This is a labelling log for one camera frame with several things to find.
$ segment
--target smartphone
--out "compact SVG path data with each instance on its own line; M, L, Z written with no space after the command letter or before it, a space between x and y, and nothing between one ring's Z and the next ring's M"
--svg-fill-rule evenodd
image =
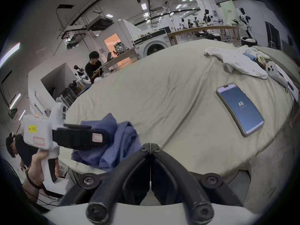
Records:
M249 136L264 124L264 119L245 93L234 83L217 88L219 98L225 104L243 136Z

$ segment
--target yellow label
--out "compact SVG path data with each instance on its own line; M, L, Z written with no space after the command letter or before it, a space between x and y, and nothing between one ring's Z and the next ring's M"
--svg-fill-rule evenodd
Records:
M30 126L28 127L28 131L29 131L30 133L36 133L36 132L37 132L37 127L36 127L35 125L30 125Z

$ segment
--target wrist strap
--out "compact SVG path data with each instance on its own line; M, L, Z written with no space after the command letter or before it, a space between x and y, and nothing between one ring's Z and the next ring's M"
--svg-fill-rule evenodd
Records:
M34 182L31 181L31 179L30 179L29 176L28 176L28 170L25 171L25 174L26 174L26 177L27 177L28 182L29 182L33 187L35 187L35 188L38 189L38 190L42 189L41 186L38 186L38 185L34 184Z

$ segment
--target washing machine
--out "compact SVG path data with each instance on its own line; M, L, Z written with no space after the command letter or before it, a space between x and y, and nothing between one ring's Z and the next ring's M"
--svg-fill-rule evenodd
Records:
M147 34L133 41L136 52L141 58L170 47L170 41L165 29Z

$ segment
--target screw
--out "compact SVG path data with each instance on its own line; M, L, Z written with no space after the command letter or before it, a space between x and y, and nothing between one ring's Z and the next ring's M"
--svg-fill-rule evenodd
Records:
M87 184L87 185L93 184L94 181L95 181L95 179L94 179L93 177L90 177L90 176L86 177L86 178L83 180L83 182L84 182L85 184Z
M194 212L194 219L197 222L206 222L212 220L214 216L214 210L211 205L200 205L196 207Z
M100 204L90 204L86 210L86 215L90 221L99 224L105 224L108 220L108 213Z
M209 184L216 184L217 181L218 181L218 179L217 179L216 177L211 176L211 177L208 177L208 178L206 179L206 181L207 181Z

